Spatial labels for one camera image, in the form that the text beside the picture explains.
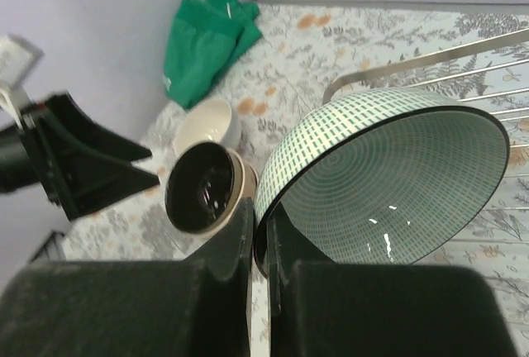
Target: black rim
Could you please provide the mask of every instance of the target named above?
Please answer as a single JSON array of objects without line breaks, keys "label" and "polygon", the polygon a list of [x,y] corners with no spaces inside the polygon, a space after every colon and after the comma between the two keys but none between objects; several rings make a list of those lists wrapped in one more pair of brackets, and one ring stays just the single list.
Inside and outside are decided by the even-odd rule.
[{"label": "black rim", "polygon": [[[261,218],[259,224],[257,225],[257,230],[255,232],[254,237],[254,259],[255,264],[257,265],[257,268],[263,274],[265,278],[268,278],[268,274],[266,273],[266,267],[265,267],[265,255],[266,255],[266,249],[267,249],[267,237],[266,237],[266,222],[269,220],[269,218],[274,213],[274,209],[277,207],[279,202],[281,201],[281,198],[283,195],[294,185],[309,169],[311,169],[314,165],[319,163],[321,160],[325,159],[330,153],[334,152],[335,150],[340,149],[343,145],[348,144],[352,142],[354,139],[358,138],[359,136],[362,136],[363,134],[366,134],[370,131],[376,130],[377,128],[380,128],[382,126],[386,126],[390,123],[393,123],[395,121],[399,121],[402,119],[406,119],[409,117],[422,115],[425,113],[435,113],[435,112],[463,112],[463,113],[471,113],[478,116],[481,116],[489,121],[491,121],[502,133],[503,139],[505,140],[505,147],[506,147],[506,155],[505,155],[505,164],[503,166],[502,176],[499,178],[498,183],[494,187],[494,190],[490,194],[490,197],[485,201],[483,206],[474,214],[474,216],[466,222],[461,228],[465,227],[468,223],[472,222],[474,218],[483,210],[483,208],[487,205],[490,198],[496,193],[498,190],[498,187],[500,183],[502,182],[503,175],[505,174],[505,170],[507,169],[508,165],[508,158],[509,158],[509,137],[507,132],[505,131],[505,128],[503,127],[502,123],[493,115],[486,111],[482,111],[481,109],[475,108],[475,107],[461,107],[461,106],[444,106],[444,107],[428,107],[423,109],[417,109],[416,111],[406,112],[400,115],[397,115],[395,117],[390,117],[389,119],[385,119],[383,121],[380,121],[378,123],[373,124],[372,126],[369,126],[365,128],[364,130],[358,131],[352,136],[349,136],[345,138],[342,142],[332,146],[325,152],[323,152],[320,156],[316,157],[307,167],[303,168],[299,173],[297,173],[288,183],[281,189],[281,191],[278,193],[278,195],[275,197],[275,199],[272,201],[272,203],[268,206],[266,211],[264,212],[263,217]],[[436,248],[433,250],[436,250],[441,245],[445,244],[449,239],[451,239],[454,235],[452,235],[450,238],[442,241]],[[417,262],[418,260],[424,258],[426,255],[430,254],[428,252],[427,254],[424,254],[420,258],[417,258],[415,261],[413,261],[411,264]]]}]

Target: bowl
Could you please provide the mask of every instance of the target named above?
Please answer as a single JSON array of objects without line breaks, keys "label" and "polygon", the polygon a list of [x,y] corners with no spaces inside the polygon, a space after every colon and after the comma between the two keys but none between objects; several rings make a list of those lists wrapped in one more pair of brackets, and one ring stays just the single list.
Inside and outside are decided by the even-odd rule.
[{"label": "bowl", "polygon": [[174,138],[174,151],[181,155],[189,147],[205,140],[233,150],[239,146],[241,120],[228,101],[208,99],[189,112]]},{"label": "bowl", "polygon": [[234,150],[198,143],[178,159],[165,191],[167,215],[179,231],[210,237],[229,223],[242,198],[253,198],[254,170]]},{"label": "bowl", "polygon": [[281,204],[336,262],[411,264],[490,199],[508,135],[487,112],[419,88],[351,94],[309,113],[270,156],[255,196],[255,259]]}]

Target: metal dish rack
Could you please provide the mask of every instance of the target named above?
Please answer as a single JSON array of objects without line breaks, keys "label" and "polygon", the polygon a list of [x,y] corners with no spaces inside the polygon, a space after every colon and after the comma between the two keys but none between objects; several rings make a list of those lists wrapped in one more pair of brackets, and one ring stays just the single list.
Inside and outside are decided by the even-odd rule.
[{"label": "metal dish rack", "polygon": [[[436,65],[447,61],[457,60],[463,57],[470,55],[477,55],[484,53],[490,50],[504,49],[509,46],[519,45],[529,41],[529,28],[522,29],[520,31],[507,33],[500,36],[495,36],[489,39],[479,40],[474,43],[469,43],[466,45],[459,45],[451,49],[440,50],[427,55],[420,55],[418,57],[402,60],[400,62],[390,63],[385,66],[380,66],[378,68],[372,68],[363,70],[360,72],[355,72],[353,74],[346,74],[339,77],[335,80],[329,87],[326,88],[323,93],[323,104],[331,101],[332,96],[339,89],[351,85],[353,83],[361,83],[366,85],[368,81],[387,78],[390,76],[400,75],[406,72],[414,71],[420,68],[424,68],[430,65]],[[484,74],[496,69],[505,69],[511,68],[521,64],[529,63],[529,58],[518,59],[515,61],[510,61],[504,64],[497,64],[492,66],[487,66],[480,69],[473,69],[466,72],[460,72],[457,74],[448,74],[441,78],[430,79],[430,80],[417,80],[415,78],[410,84],[404,84],[407,87],[424,87],[425,89],[430,89],[432,85],[447,81],[456,81],[457,79],[468,78],[475,74]],[[502,91],[498,93],[483,94],[476,97],[462,98],[458,99],[459,102],[474,102],[490,98],[504,98],[507,96],[512,96],[520,93],[529,93],[528,88],[517,88],[508,91]],[[490,112],[492,115],[495,115],[497,119],[501,122],[506,121],[519,121],[529,118],[529,107],[517,107],[513,109],[505,109],[501,111]],[[511,141],[511,154],[514,150],[523,149],[528,147],[529,144],[516,144]],[[505,175],[504,178],[524,178],[529,177],[529,174],[516,174],[516,175]],[[522,210],[529,211],[529,206],[519,206],[519,207],[503,207],[504,211],[509,210]]]}]

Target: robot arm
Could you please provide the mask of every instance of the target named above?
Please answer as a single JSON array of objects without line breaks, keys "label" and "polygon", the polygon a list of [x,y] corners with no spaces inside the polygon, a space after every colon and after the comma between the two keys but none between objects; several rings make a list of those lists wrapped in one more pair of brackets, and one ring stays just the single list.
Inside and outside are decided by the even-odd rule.
[{"label": "robot arm", "polygon": [[73,220],[158,185],[131,163],[151,152],[90,120],[67,92],[28,98],[22,84],[41,56],[22,38],[0,38],[0,107],[14,119],[0,130],[0,194],[40,183]]}]

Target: cloth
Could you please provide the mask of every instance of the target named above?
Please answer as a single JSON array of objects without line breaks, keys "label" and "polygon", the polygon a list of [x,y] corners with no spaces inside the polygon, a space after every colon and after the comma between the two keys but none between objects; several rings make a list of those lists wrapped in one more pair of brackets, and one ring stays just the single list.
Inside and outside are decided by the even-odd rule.
[{"label": "cloth", "polygon": [[164,84],[183,109],[202,100],[260,37],[255,3],[183,0],[167,43]]}]

